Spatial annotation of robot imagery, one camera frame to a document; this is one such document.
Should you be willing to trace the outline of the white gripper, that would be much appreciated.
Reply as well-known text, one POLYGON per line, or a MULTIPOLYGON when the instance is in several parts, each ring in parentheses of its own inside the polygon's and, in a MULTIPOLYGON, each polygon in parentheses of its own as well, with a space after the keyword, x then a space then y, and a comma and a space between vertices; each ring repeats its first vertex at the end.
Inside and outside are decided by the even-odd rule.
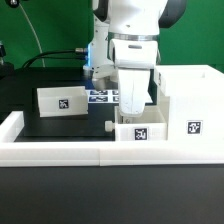
POLYGON ((122 116, 140 117, 144 111, 150 71, 156 66, 156 41, 112 39, 109 58, 118 78, 119 109, 122 116))

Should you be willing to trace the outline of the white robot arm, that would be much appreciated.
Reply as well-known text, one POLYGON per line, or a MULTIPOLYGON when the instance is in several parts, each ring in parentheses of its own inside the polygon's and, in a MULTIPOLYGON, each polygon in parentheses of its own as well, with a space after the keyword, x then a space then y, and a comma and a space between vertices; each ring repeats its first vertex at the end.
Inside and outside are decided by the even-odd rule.
POLYGON ((94 36, 87 47, 85 70, 95 88, 118 84, 119 112, 142 115, 150 76, 160 63, 158 39, 162 28, 184 14, 187 0, 91 0, 94 36))

